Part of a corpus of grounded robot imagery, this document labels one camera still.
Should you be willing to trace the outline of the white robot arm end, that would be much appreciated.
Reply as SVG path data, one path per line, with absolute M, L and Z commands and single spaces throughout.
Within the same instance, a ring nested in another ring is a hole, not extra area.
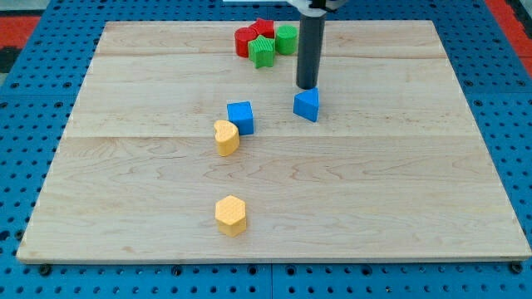
M 287 0 L 302 15 L 321 17 L 327 12 L 335 12 L 347 3 L 347 0 Z

